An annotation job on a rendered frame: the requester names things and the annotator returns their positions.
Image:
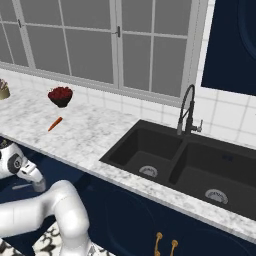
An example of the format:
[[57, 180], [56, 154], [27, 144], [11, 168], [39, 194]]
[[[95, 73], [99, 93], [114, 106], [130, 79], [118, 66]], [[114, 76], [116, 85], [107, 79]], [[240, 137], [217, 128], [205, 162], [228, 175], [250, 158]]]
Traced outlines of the grey framed window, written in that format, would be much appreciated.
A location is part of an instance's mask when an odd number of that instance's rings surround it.
[[208, 1], [0, 0], [0, 67], [178, 107]]

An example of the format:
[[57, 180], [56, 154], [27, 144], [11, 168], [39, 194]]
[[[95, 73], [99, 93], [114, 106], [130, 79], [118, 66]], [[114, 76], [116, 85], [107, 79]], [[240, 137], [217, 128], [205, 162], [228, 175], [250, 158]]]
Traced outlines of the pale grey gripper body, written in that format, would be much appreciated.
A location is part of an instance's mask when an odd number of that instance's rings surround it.
[[32, 186], [36, 192], [44, 192], [46, 190], [46, 180], [42, 175], [32, 177]]

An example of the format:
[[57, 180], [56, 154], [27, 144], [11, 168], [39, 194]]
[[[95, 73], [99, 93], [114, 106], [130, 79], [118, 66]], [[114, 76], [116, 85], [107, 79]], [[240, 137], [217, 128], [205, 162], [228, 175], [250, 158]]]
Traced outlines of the navy cupboard door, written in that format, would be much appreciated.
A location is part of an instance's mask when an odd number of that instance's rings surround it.
[[104, 223], [100, 244], [116, 256], [154, 256], [156, 233], [161, 232], [158, 248], [164, 256], [167, 235], [163, 206], [110, 183], [101, 193]]
[[174, 256], [256, 256], [256, 245], [196, 221], [176, 220], [170, 240], [177, 240]]

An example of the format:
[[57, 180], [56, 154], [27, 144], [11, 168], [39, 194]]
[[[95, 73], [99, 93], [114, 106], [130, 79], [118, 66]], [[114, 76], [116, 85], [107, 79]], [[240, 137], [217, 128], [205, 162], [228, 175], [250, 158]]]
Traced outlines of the orange carrot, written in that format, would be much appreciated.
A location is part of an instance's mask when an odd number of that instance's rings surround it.
[[54, 127], [56, 127], [61, 121], [63, 120], [62, 117], [58, 117], [48, 128], [48, 132], [51, 131]]

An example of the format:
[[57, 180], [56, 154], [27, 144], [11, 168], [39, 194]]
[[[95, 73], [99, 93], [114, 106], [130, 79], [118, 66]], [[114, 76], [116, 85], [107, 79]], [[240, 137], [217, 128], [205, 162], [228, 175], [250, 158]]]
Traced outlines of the dark bowl of red fruit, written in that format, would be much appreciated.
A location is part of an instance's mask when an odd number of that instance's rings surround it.
[[73, 91], [69, 87], [57, 87], [48, 93], [48, 98], [59, 108], [68, 105], [73, 96]]

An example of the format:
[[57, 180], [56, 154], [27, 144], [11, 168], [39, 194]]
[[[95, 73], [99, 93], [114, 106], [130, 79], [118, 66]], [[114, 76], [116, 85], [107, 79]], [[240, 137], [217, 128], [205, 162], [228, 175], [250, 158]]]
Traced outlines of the navy wall cupboard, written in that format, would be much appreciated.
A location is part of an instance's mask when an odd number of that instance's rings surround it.
[[201, 86], [256, 96], [256, 0], [216, 0]]

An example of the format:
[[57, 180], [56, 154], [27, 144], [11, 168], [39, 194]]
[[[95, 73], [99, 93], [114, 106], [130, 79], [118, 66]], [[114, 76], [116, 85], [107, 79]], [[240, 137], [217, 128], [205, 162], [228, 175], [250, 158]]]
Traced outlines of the black double sink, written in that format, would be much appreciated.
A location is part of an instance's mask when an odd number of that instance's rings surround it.
[[140, 120], [101, 161], [256, 221], [256, 150]]

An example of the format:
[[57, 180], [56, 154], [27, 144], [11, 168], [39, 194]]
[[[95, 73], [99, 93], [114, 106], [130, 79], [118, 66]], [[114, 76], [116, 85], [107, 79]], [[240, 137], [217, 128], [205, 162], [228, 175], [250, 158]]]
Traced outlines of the black and white patterned rug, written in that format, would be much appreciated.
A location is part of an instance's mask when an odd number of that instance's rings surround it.
[[[17, 248], [8, 244], [0, 238], [0, 256], [29, 256], [22, 253]], [[30, 249], [33, 250], [35, 256], [59, 256], [62, 245], [61, 236], [57, 223], [54, 223], [48, 230], [35, 242]], [[95, 253], [92, 256], [115, 256], [99, 245], [94, 245]]]

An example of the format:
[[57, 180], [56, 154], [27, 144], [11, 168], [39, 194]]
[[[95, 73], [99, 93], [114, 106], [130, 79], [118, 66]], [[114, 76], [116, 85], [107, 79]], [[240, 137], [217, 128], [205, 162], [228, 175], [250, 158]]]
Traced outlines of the tan pot with plant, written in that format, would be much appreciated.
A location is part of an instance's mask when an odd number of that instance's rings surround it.
[[0, 79], [0, 100], [6, 99], [10, 96], [8, 83], [4, 79]]

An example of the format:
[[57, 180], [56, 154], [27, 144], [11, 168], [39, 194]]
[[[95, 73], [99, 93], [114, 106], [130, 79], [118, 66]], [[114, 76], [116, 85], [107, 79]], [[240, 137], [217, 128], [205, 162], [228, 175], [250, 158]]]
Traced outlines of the black spring tap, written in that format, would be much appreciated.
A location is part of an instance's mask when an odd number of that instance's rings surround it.
[[[189, 107], [188, 107], [187, 111], [184, 111], [185, 103], [187, 101], [188, 95], [191, 95], [191, 100], [190, 100]], [[199, 126], [193, 125], [194, 105], [195, 105], [195, 85], [191, 84], [187, 88], [187, 90], [184, 94], [183, 100], [182, 100], [180, 115], [179, 115], [178, 124], [177, 124], [177, 134], [178, 135], [182, 134], [182, 126], [183, 126], [184, 118], [187, 118], [186, 126], [185, 126], [185, 134], [186, 135], [189, 135], [192, 131], [195, 131], [195, 132], [202, 131], [203, 121], [200, 121]]]

